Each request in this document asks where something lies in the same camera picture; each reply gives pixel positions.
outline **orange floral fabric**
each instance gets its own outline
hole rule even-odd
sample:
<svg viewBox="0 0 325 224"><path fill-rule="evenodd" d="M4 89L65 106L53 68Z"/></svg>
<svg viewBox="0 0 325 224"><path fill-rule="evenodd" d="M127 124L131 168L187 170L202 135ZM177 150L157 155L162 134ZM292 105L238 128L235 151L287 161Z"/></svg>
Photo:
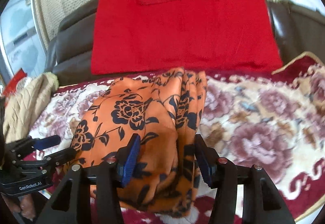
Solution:
<svg viewBox="0 0 325 224"><path fill-rule="evenodd" d="M121 206L186 215L199 185L194 136L206 86L204 72L183 68L149 80L115 80L77 126L71 146L78 154L72 163L98 165L137 133L140 152L130 183L118 189Z"/></svg>

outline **red garment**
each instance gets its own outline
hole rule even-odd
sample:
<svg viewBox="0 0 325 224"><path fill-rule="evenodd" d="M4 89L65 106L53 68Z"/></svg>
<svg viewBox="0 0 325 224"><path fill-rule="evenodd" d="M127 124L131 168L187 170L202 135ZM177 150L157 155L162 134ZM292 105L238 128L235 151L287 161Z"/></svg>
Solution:
<svg viewBox="0 0 325 224"><path fill-rule="evenodd" d="M282 66L265 0L99 0L92 74Z"/></svg>

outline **finger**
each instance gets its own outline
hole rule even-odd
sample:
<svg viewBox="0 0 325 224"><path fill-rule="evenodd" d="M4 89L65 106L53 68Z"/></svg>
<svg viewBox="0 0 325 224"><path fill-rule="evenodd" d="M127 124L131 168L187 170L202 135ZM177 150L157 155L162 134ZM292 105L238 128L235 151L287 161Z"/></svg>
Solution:
<svg viewBox="0 0 325 224"><path fill-rule="evenodd" d="M22 211L18 205L16 205L11 199L7 198L4 194L1 194L3 200L5 201L6 205L8 206L9 210L14 213L19 213Z"/></svg>
<svg viewBox="0 0 325 224"><path fill-rule="evenodd" d="M22 216L27 219L34 219L36 216L34 202L31 194L25 195L21 200Z"/></svg>

